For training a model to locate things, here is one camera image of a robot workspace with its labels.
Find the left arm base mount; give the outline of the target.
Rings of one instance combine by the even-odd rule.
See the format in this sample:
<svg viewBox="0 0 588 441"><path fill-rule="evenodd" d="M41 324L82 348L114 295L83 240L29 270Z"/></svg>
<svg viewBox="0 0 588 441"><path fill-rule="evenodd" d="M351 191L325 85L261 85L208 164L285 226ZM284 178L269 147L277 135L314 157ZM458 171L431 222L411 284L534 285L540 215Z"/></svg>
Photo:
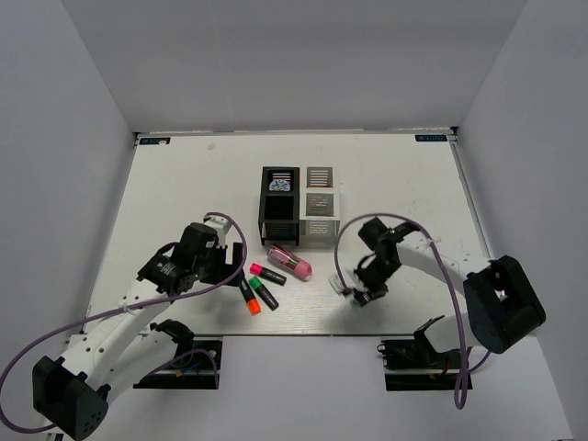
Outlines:
<svg viewBox="0 0 588 441"><path fill-rule="evenodd" d="M221 379L223 342L220 337L197 337L171 319L149 324L149 331L172 338L172 359L143 377L135 390L217 390Z"/></svg>

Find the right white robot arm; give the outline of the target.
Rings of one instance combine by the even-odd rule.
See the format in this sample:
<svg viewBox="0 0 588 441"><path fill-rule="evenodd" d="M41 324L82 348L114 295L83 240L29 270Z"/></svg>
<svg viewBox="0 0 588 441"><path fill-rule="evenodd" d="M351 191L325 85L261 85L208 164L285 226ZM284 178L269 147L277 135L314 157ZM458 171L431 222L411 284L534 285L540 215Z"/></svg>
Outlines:
<svg viewBox="0 0 588 441"><path fill-rule="evenodd" d="M372 253L353 271L354 300L365 306L384 297L401 267L420 270L463 296L466 309L429 320L413 333L414 353L433 367L449 351L474 346L502 354L542 326L547 314L521 264L509 255L491 260L435 244L411 222L393 228L379 218L365 222L358 237Z"/></svg>

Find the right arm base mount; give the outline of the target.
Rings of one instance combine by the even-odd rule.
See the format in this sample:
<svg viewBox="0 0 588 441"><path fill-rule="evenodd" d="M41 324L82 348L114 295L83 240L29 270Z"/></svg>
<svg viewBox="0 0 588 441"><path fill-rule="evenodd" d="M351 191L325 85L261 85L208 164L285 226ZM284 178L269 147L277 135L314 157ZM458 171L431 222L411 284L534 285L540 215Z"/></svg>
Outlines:
<svg viewBox="0 0 588 441"><path fill-rule="evenodd" d="M435 317L409 336L383 338L377 351L387 391L444 391L458 385L463 356L455 316Z"/></svg>

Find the pink tube with pins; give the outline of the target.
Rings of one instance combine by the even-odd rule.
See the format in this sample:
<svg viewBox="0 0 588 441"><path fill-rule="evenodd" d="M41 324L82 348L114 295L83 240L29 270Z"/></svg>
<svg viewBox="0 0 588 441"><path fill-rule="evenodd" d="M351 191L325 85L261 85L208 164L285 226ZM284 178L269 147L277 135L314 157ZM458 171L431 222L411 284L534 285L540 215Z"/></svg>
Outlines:
<svg viewBox="0 0 588 441"><path fill-rule="evenodd" d="M270 261L287 269L300 280L308 280L312 277L310 263L279 245L271 245L266 255Z"/></svg>

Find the blue glue jar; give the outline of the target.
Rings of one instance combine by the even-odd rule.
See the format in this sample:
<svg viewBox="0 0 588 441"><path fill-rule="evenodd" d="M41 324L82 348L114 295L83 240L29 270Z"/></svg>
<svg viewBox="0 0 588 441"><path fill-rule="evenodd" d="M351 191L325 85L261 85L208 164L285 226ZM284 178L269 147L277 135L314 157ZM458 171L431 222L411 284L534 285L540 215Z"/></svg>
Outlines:
<svg viewBox="0 0 588 441"><path fill-rule="evenodd" d="M270 192L290 192L292 190L291 182L289 179L273 179L268 185L268 190Z"/></svg>

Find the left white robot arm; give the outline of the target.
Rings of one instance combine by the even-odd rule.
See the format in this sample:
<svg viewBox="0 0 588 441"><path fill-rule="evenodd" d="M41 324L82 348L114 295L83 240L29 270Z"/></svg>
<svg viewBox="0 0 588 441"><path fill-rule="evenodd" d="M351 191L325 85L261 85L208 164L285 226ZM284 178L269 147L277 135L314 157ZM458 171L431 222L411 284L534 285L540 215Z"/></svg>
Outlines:
<svg viewBox="0 0 588 441"><path fill-rule="evenodd" d="M122 392L157 370L188 364L194 333L179 321L156 318L197 282L213 288L238 283L245 243L236 243L232 262L225 262L225 239L235 225L209 213L190 223L178 242L157 250L121 298L119 312L100 319L56 359L45 356L34 366L34 409L73 440L85 440Z"/></svg>

